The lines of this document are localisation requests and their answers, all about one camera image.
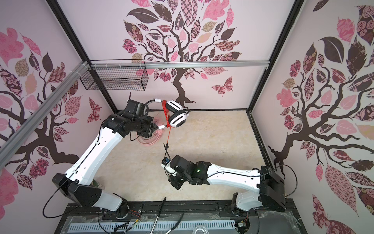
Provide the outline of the pink headphones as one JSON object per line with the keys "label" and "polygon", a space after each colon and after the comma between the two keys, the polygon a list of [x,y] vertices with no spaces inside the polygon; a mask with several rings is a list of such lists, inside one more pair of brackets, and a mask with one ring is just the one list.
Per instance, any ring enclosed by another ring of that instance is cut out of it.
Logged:
{"label": "pink headphones", "polygon": [[[157,126],[161,126],[165,124],[165,117],[160,113],[156,112],[156,115],[154,116],[153,123]],[[151,137],[145,138],[145,137],[139,137],[137,141],[144,146],[152,146],[155,145],[163,136],[163,133],[165,131],[165,128],[159,129],[157,128]]]}

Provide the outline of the white black headphones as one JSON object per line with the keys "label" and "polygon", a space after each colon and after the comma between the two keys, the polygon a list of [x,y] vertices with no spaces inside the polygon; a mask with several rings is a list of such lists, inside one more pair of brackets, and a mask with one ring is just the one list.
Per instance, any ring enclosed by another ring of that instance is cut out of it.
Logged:
{"label": "white black headphones", "polygon": [[184,108],[175,100],[152,99],[145,103],[147,107],[153,102],[161,103],[167,120],[167,127],[178,128],[182,126],[190,114],[190,109]]}

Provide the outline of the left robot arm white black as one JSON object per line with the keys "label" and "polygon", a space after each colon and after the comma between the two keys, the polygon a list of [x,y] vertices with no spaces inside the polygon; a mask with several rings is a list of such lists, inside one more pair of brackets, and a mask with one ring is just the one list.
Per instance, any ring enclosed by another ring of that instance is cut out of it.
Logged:
{"label": "left robot arm white black", "polygon": [[125,109],[107,117],[98,135],[82,157],[64,174],[57,173],[53,183],[68,199],[83,208],[101,208],[125,216],[128,212],[126,199],[92,185],[102,163],[123,138],[135,133],[150,137],[158,127],[149,116],[148,104],[128,100]]}

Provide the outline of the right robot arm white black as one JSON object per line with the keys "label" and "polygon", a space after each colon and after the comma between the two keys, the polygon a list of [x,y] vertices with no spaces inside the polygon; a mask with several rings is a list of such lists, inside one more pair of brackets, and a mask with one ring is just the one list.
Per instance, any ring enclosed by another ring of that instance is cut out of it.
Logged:
{"label": "right robot arm white black", "polygon": [[276,212],[286,210],[284,180],[270,167],[238,170],[205,161],[193,163],[178,155],[173,159],[164,157],[161,167],[166,172],[168,181],[177,190],[185,182],[191,185],[227,185],[244,189],[244,193],[233,195],[232,210],[247,212],[258,207]]}

